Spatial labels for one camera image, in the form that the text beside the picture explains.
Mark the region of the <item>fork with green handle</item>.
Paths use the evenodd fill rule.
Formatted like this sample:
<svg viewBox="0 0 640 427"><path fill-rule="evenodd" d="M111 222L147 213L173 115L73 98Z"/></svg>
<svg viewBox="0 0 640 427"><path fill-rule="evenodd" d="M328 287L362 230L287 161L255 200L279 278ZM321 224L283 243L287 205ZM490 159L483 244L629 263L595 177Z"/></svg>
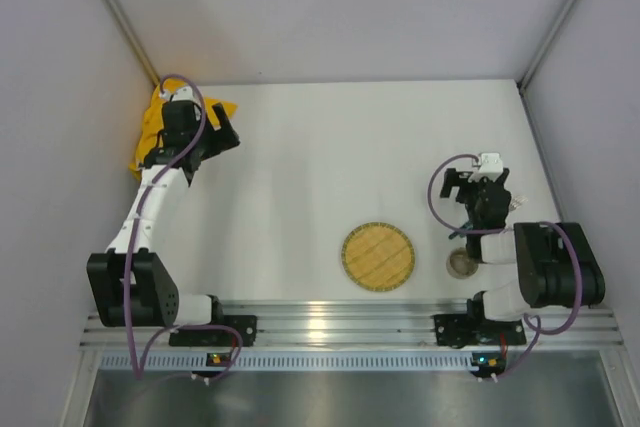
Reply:
<svg viewBox="0 0 640 427"><path fill-rule="evenodd" d="M511 199L511 202L509 204L509 210L515 211L516 209L523 206L526 202L527 202L526 196L523 196L523 195L515 196Z"/></svg>

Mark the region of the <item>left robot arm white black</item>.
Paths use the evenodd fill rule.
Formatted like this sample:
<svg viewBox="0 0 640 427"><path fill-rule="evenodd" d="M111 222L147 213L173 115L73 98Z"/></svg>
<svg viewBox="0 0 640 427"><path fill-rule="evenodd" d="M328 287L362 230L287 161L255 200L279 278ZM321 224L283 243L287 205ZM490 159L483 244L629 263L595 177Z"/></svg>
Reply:
<svg viewBox="0 0 640 427"><path fill-rule="evenodd" d="M90 255L86 271L99 318L106 327L170 327L220 322L223 309L211 294L189 294L160 257L170 224L201 164L240 144L230 108L207 102L201 119L193 100L162 104L161 125L141 163L141 183L117 236Z"/></svg>

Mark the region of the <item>yellow cartoon placemat cloth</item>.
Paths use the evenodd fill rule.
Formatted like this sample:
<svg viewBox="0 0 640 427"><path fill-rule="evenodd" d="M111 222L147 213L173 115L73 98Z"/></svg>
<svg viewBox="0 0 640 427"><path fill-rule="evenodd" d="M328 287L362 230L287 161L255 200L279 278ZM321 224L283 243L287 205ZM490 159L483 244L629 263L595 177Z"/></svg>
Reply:
<svg viewBox="0 0 640 427"><path fill-rule="evenodd" d="M220 126L220 121L217 119L213 110L215 104L220 103L229 118L232 118L238 109L235 103L209 96L205 96L204 101L206 103L206 112L209 121L213 127ZM156 145L157 134L164 127L161 114L164 102L165 100L161 96L160 87L156 86L151 95L149 107L143 114L140 138L134 151L133 160L129 164L129 170L137 181L141 180L144 157Z"/></svg>

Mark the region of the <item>small grey cup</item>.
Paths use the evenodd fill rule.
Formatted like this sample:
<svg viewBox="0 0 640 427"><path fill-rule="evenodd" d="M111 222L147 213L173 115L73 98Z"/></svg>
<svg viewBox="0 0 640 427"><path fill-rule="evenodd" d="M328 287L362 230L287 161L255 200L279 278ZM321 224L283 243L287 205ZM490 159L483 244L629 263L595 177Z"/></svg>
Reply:
<svg viewBox="0 0 640 427"><path fill-rule="evenodd" d="M451 277L463 280L477 273L478 264L468 256L465 248L457 248L447 257L446 270Z"/></svg>

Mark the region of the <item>round woven bamboo plate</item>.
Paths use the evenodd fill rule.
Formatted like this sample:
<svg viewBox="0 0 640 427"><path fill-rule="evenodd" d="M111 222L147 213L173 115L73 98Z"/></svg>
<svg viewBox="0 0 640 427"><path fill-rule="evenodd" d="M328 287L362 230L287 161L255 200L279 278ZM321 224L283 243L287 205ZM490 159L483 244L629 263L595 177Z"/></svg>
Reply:
<svg viewBox="0 0 640 427"><path fill-rule="evenodd" d="M370 292L390 292L405 284L414 272L416 253L408 236L386 222L367 222L345 237L340 260L357 286Z"/></svg>

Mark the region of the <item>spoon with green handle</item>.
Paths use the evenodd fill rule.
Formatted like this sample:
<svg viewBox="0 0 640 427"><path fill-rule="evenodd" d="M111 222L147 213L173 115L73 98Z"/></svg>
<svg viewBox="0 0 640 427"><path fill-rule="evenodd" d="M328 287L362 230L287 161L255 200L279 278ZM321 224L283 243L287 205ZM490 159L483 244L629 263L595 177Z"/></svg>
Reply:
<svg viewBox="0 0 640 427"><path fill-rule="evenodd" d="M466 236L467 232L472 230L472 229L473 229L473 223L470 220L468 220L463 225L458 227L455 231L452 231L448 235L448 239L449 240L453 240L455 238L464 238Z"/></svg>

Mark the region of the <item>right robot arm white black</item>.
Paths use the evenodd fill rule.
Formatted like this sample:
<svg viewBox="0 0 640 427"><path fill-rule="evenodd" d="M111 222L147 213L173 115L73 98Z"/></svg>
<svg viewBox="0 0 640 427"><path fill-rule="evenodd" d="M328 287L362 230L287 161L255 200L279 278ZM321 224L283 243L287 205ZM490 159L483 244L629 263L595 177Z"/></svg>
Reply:
<svg viewBox="0 0 640 427"><path fill-rule="evenodd" d="M464 237L469 260L516 268L515 280L468 299L464 314L444 315L444 332L464 340L494 342L524 326L559 335L573 326L581 307L598 305L605 296L604 275L580 224L506 224L512 203L508 176L507 169L489 175L454 168L444 173L440 197L453 197L468 216L455 232Z"/></svg>

